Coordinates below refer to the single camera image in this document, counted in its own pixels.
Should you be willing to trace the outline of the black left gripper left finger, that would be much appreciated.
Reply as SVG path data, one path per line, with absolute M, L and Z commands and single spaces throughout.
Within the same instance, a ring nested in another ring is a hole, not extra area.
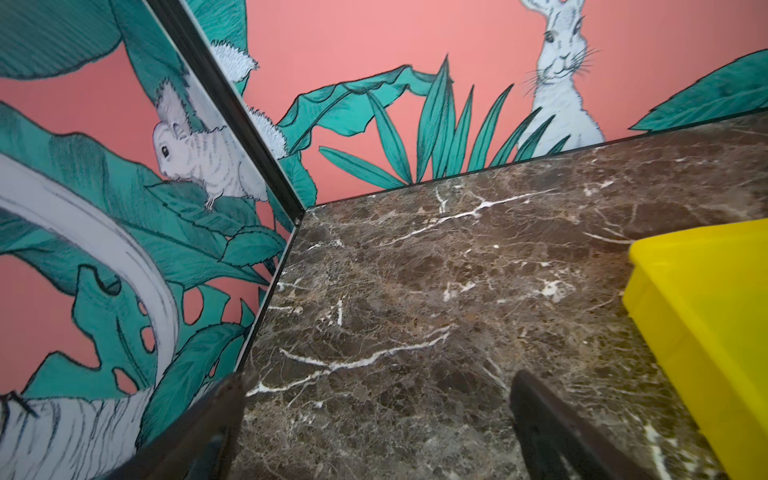
M 225 479 L 245 407 L 240 373 L 211 388 L 162 434 L 105 479 Z

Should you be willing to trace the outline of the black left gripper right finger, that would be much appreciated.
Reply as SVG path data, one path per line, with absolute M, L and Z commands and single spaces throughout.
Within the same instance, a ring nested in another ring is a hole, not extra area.
M 510 409 L 532 479 L 567 479 L 569 469 L 582 479 L 652 477 L 527 370 L 512 380 Z

